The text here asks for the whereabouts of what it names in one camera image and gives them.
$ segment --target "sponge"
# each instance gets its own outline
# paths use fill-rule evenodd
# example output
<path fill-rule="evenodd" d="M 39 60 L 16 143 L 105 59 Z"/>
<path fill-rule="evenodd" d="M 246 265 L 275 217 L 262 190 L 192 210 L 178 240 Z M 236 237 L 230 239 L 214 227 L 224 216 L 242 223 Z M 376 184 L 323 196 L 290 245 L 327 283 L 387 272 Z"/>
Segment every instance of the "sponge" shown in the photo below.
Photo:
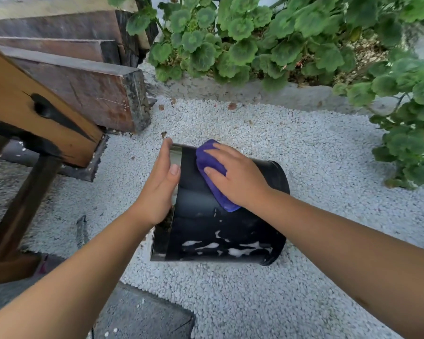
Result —
<path fill-rule="evenodd" d="M 212 157 L 210 154 L 204 152 L 204 150 L 214 149 L 213 143 L 217 143 L 214 139 L 210 139 L 200 147 L 196 149 L 196 166 L 198 167 L 199 173 L 205 179 L 209 186 L 212 194 L 215 196 L 217 202 L 228 212 L 236 211 L 240 206 L 232 203 L 218 188 L 213 184 L 209 176 L 204 172 L 204 168 L 209 166 L 214 168 L 216 171 L 226 176 L 226 169 L 218 160 Z"/>

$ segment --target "black pot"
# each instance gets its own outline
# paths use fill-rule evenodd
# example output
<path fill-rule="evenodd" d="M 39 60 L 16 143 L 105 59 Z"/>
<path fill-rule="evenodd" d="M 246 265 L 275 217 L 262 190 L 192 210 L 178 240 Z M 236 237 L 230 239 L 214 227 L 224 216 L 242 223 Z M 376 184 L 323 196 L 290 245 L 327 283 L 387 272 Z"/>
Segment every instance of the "black pot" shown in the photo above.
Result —
<path fill-rule="evenodd" d="M 273 263 L 286 243 L 284 235 L 244 208 L 224 210 L 199 173 L 195 150 L 178 144 L 170 150 L 181 177 L 169 216 L 154 229 L 151 260 Z M 278 163 L 253 161 L 269 186 L 289 193 Z"/>

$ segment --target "fingernail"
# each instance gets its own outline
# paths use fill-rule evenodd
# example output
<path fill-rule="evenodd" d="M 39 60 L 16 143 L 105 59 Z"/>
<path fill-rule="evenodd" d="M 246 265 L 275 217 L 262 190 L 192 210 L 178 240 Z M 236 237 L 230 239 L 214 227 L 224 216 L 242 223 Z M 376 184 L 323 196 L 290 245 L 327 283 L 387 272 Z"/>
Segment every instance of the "fingernail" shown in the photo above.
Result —
<path fill-rule="evenodd" d="M 172 175 L 177 175 L 178 174 L 178 171 L 179 171 L 179 165 L 177 165 L 177 164 L 171 165 L 171 167 L 170 167 L 170 173 Z"/>

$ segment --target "gravel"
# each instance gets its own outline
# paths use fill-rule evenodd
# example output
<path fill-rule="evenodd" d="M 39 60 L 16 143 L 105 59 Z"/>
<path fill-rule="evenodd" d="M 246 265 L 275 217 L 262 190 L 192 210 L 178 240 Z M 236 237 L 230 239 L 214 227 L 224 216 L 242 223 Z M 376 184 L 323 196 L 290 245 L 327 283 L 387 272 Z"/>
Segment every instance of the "gravel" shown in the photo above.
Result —
<path fill-rule="evenodd" d="M 159 98 L 143 133 L 111 137 L 94 183 L 57 177 L 24 245 L 73 254 L 75 224 L 83 215 L 90 236 L 99 233 L 138 196 L 162 132 L 182 144 L 214 138 L 275 160 L 293 196 L 424 248 L 424 188 L 382 186 L 393 167 L 373 160 L 371 149 L 383 133 L 367 117 L 266 105 L 228 110 L 227 103 L 214 101 L 172 105 L 168 98 Z M 399 338 L 292 245 L 269 267 L 149 262 L 150 246 L 150 239 L 143 241 L 122 281 L 193 311 L 194 338 Z"/>

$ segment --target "left hand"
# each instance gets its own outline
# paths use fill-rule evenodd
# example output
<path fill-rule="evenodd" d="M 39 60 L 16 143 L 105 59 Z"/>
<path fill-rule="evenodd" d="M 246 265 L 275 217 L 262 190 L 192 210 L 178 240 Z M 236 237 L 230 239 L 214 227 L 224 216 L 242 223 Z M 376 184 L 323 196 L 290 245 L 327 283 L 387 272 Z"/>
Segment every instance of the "left hand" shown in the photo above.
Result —
<path fill-rule="evenodd" d="M 160 148 L 151 174 L 140 196 L 129 210 L 135 210 L 136 216 L 144 224 L 155 226 L 162 222 L 171 208 L 171 196 L 181 177 L 180 167 L 170 164 L 171 138 L 166 138 Z"/>

